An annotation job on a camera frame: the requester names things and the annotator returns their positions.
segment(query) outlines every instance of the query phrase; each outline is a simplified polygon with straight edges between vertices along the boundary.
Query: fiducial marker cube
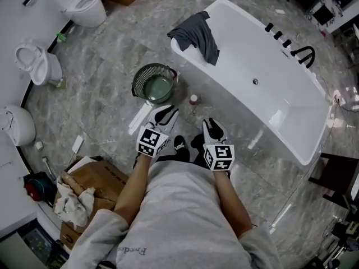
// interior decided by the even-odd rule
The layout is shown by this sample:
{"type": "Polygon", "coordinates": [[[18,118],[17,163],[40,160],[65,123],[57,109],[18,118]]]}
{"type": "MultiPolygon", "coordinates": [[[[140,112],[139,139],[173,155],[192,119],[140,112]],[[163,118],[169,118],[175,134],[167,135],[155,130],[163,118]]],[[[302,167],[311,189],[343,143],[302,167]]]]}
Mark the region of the fiducial marker cube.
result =
{"type": "Polygon", "coordinates": [[[155,157],[164,149],[167,141],[168,136],[165,134],[141,126],[136,150],[144,155],[155,157]]]}
{"type": "Polygon", "coordinates": [[[230,170],[234,162],[234,146],[205,145],[204,159],[212,171],[230,170]]]}

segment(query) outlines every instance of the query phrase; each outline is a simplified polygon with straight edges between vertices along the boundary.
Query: bathtub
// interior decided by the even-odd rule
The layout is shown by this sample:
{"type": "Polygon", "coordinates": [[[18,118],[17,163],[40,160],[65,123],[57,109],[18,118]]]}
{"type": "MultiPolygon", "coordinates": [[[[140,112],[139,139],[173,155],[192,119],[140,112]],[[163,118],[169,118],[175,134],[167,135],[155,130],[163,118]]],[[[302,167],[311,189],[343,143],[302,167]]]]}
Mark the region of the bathtub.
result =
{"type": "Polygon", "coordinates": [[[217,64],[206,63],[192,45],[181,51],[172,39],[180,77],[233,123],[250,125],[249,148],[258,143],[279,157],[309,164],[331,110],[315,74],[290,55],[290,46],[285,49],[265,25],[230,1],[217,0],[205,10],[220,50],[217,64]]]}

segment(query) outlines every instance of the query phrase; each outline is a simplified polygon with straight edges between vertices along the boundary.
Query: towel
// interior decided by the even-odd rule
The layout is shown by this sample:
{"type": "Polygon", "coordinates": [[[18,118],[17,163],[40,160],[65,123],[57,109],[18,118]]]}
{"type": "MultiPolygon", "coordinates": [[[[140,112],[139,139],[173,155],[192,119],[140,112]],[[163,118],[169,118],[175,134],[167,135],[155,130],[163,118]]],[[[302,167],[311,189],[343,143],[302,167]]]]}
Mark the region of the towel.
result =
{"type": "Polygon", "coordinates": [[[195,48],[198,47],[206,62],[215,66],[219,50],[206,22],[208,18],[209,15],[206,11],[194,14],[171,30],[167,36],[175,38],[182,51],[186,50],[191,44],[195,48]]]}
{"type": "Polygon", "coordinates": [[[77,197],[71,187],[58,177],[57,189],[61,195],[54,209],[57,216],[64,222],[72,222],[75,230],[77,226],[86,226],[94,207],[95,188],[90,187],[77,197]]]}

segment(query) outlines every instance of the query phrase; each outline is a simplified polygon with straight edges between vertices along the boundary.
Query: white toilet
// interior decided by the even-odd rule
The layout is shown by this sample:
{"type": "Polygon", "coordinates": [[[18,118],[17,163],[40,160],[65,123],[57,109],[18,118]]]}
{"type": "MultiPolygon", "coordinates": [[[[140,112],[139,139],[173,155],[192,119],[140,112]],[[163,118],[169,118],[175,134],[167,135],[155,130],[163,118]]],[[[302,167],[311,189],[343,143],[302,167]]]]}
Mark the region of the white toilet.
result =
{"type": "Polygon", "coordinates": [[[47,82],[58,85],[61,82],[62,70],[57,57],[31,40],[15,47],[14,59],[15,65],[28,72],[37,86],[47,82]]]}
{"type": "Polygon", "coordinates": [[[101,0],[55,0],[70,20],[83,27],[96,27],[106,20],[101,0]]]}
{"type": "Polygon", "coordinates": [[[0,109],[0,130],[10,136],[15,146],[27,145],[36,136],[35,123],[30,113],[15,105],[0,109]]]}

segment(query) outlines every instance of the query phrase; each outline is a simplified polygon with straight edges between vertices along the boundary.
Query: water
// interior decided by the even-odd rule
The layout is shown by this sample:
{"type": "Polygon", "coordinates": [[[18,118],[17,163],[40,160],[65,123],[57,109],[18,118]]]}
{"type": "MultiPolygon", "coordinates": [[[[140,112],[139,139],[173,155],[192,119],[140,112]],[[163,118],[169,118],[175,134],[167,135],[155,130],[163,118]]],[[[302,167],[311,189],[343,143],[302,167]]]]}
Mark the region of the water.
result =
{"type": "Polygon", "coordinates": [[[171,89],[172,81],[161,75],[153,76],[145,83],[144,94],[149,100],[162,98],[171,89]]]}

